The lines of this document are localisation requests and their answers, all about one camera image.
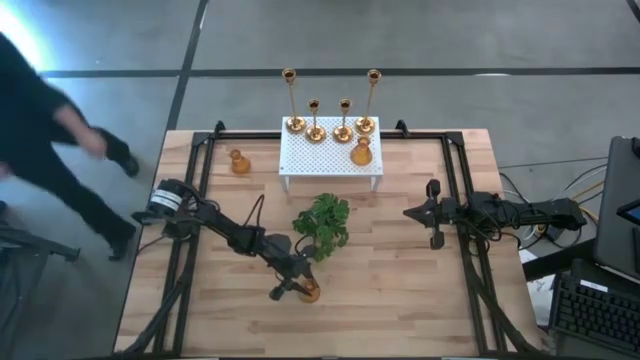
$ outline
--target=green plant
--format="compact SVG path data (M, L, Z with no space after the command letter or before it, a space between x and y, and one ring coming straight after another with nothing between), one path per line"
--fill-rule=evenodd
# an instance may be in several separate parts
M302 211L293 220L293 228L305 237L313 238L316 247L315 259L320 262L331 256L336 246L347 245L349 233L346 224L349 203L333 194L315 197L311 209Z

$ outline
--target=wooden table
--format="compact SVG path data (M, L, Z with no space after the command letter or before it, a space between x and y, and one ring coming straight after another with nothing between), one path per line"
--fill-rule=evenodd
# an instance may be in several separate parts
M463 133L476 191L501 193L488 131ZM167 133L156 185L162 179L184 179L192 134ZM230 171L229 152L235 148L251 160L247 176ZM207 198L215 199L224 214L242 223L258 196L265 194L261 225L268 234L298 239L291 221L309 208L315 195L332 192L349 201L349 243L313 265L322 288L317 303L302 303L292 292L275 302L268 297L278 283L273 270L260 259L233 253L225 240L203 230L183 356L477 354L455 229L443 227L446 245L433 251L430 230L402 215L402 210L425 201L429 179L447 184L438 141L383 140L385 174L377 193L370 192L368 179L311 178L296 179L287 195L278 178L278 160L278 141L216 141ZM456 171L461 181L458 167ZM442 196L448 191L443 185ZM158 237L161 230L160 225L145 228L141 245ZM158 309L170 243L157 243L138 256L116 350L130 345ZM539 347L516 242L505 237L492 243L489 257L502 308L527 340ZM484 307L483 318L492 343ZM171 320L169 344L174 331Z

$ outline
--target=person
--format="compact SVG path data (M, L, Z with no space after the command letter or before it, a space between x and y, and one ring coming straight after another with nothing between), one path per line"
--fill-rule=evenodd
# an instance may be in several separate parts
M106 157L129 177L139 171L125 142L89 126L78 107L42 80L0 33L0 179L12 174L56 195L104 237L111 247L111 260L121 259L135 226L78 181L52 142L80 146L98 159Z

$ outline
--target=white shelf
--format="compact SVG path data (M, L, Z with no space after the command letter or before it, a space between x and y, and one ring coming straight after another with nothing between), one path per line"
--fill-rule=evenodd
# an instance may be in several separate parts
M342 125L342 117L319 116L316 118L318 126L324 127L327 138L321 143L307 141L305 132L292 134L287 129L287 120L282 118L282 137L280 142L280 170L285 191L289 189L289 179L292 177L321 177L321 176L350 176L372 177L372 188L375 191L377 183L383 175L382 147L380 143L380 123L377 117L371 117L376 122L375 131L369 136L373 160L366 166L355 165L351 161L351 150L358 142L355 122L358 117L347 117L346 123L354 131L353 139L348 143L339 143L333 139L333 129ZM313 126L313 117L304 117L307 127Z

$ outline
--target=small orange vase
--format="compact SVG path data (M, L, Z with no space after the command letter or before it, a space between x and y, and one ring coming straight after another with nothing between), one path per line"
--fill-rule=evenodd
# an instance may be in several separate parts
M351 150L351 161L358 166L365 166L373 160L373 154L369 148L369 138L362 136L358 139L358 145Z
M246 157L242 156L240 150L231 150L231 171L234 174L243 175L249 172L251 169L251 162Z
M302 287L304 287L308 292L310 292L311 296L303 293L298 293L298 297L300 298L300 300L306 303L314 303L318 301L318 298L320 297L320 286L315 280L312 280L312 279L305 280L302 283Z

